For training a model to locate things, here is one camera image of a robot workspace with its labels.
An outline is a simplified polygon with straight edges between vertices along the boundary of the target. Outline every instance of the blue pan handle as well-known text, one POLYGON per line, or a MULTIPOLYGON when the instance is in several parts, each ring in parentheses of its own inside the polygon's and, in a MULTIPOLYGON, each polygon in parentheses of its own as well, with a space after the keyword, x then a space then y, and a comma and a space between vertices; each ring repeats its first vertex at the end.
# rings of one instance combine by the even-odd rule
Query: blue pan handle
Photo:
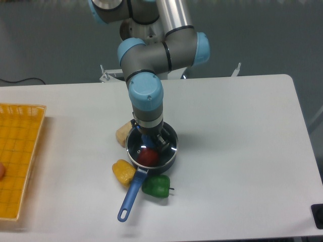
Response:
POLYGON ((126 197, 125 197, 125 199, 121 205, 120 211, 118 213, 118 220, 120 222, 125 222, 128 219, 132 205, 135 202, 137 193, 138 193, 142 183, 145 181, 145 179, 147 177, 147 173, 148 173, 148 171, 138 168, 135 175, 133 176, 133 179, 132 179, 130 187, 127 191, 126 197), (124 211, 126 211, 126 214, 124 214, 124 217, 121 218, 122 213, 124 211))

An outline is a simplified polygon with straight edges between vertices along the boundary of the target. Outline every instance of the yellow bell pepper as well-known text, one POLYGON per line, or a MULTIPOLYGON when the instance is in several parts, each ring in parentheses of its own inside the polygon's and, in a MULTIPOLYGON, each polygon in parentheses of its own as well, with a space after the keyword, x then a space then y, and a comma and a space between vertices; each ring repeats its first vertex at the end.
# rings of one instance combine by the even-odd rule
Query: yellow bell pepper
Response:
POLYGON ((122 185, 129 187, 136 169, 127 161, 118 160, 112 165, 112 171, 122 185))

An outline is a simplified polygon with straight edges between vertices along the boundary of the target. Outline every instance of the black cable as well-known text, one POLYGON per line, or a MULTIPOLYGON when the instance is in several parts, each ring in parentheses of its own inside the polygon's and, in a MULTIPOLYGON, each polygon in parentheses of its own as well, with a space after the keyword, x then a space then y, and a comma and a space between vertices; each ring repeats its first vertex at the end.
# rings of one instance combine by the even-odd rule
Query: black cable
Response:
POLYGON ((15 83, 19 83, 19 82, 28 81, 28 80, 39 80, 39 81, 41 81, 44 85, 46 85, 46 83, 45 83, 42 79, 37 78, 37 77, 26 78, 26 79, 19 80, 19 81, 15 81, 15 82, 6 81, 6 80, 4 80, 4 79, 1 79, 1 78, 0 78, 0 81, 2 81, 2 82, 6 82, 6 83, 13 83, 13 84, 15 84, 15 83))

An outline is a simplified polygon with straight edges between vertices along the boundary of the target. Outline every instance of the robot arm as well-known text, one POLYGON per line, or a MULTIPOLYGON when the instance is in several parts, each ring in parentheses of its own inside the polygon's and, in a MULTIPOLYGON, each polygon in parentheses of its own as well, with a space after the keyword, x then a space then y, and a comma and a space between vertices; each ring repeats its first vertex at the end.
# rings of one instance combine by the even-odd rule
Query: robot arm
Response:
POLYGON ((92 4, 105 22, 130 18, 132 26, 146 30, 142 38, 134 38, 132 33, 138 31, 130 28, 129 38, 118 48, 118 58, 138 128, 144 135, 157 137, 163 127, 164 96, 157 74, 206 62, 208 39, 195 31, 186 0, 92 0, 92 4), (147 32, 158 23, 163 28, 161 41, 151 43, 147 32))

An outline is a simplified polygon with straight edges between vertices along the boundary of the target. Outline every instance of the yellow plastic basket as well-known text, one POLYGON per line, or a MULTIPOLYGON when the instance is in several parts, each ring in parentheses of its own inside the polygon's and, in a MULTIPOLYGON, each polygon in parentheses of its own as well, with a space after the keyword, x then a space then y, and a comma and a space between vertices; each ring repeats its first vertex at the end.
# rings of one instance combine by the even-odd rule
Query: yellow plastic basket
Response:
POLYGON ((46 106, 0 103, 0 220, 17 220, 46 106))

